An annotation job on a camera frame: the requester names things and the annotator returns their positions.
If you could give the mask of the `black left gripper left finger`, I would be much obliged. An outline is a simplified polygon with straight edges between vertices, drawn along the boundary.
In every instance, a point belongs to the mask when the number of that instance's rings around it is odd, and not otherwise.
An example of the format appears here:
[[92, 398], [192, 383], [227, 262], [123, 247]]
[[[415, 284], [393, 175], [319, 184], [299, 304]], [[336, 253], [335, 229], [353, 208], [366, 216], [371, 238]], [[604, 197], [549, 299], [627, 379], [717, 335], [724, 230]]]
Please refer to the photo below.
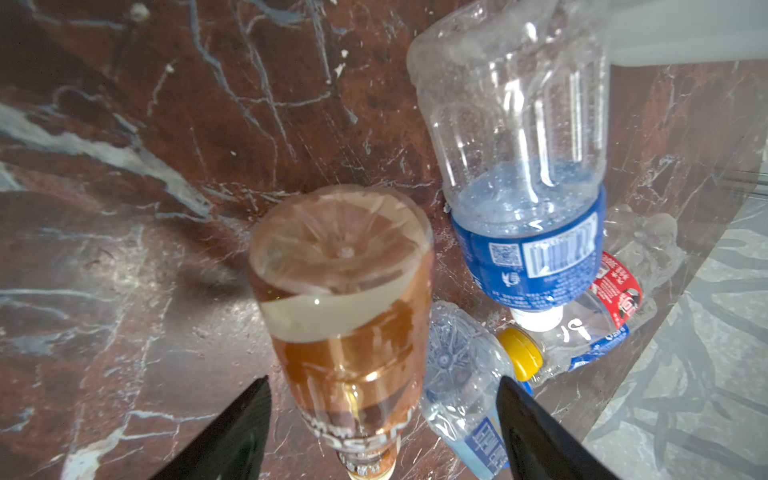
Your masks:
[[256, 379], [180, 454], [158, 471], [161, 479], [257, 479], [270, 432], [271, 389]]

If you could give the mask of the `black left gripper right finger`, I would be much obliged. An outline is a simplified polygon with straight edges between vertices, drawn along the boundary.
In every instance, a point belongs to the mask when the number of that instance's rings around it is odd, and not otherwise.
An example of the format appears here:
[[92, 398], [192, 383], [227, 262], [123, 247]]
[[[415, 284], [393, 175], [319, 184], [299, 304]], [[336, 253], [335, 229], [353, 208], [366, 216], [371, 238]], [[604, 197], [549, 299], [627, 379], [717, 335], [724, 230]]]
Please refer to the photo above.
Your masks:
[[500, 381], [496, 407], [515, 479], [617, 479], [508, 376]]

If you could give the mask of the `soda water bottle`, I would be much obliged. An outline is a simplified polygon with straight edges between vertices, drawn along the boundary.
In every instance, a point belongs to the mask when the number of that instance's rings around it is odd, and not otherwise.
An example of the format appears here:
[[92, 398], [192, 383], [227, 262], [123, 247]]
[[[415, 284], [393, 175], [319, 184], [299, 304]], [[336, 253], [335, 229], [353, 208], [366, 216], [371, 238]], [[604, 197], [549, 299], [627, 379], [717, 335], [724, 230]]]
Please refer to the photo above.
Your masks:
[[521, 330], [495, 337], [457, 305], [432, 304], [420, 409], [428, 426], [479, 479], [509, 466], [496, 407], [503, 377], [526, 384], [543, 364]]

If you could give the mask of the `brown Nescafe bottle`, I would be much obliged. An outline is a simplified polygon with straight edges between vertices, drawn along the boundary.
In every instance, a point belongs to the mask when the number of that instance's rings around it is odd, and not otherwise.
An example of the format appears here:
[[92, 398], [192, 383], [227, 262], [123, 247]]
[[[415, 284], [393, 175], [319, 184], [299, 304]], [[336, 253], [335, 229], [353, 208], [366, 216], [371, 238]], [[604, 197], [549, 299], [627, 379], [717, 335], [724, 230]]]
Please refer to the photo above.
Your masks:
[[388, 479], [422, 392], [433, 290], [423, 210], [387, 188], [336, 185], [256, 225], [248, 275], [308, 428], [353, 479]]

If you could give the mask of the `small water bottle white cap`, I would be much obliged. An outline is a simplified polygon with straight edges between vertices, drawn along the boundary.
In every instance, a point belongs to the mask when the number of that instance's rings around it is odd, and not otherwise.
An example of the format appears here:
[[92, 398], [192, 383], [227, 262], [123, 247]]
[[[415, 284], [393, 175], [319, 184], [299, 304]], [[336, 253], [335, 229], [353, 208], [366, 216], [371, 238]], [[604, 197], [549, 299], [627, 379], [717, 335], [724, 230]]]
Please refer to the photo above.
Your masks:
[[533, 332], [600, 265], [608, 17], [604, 1], [475, 1], [407, 53], [468, 270]]

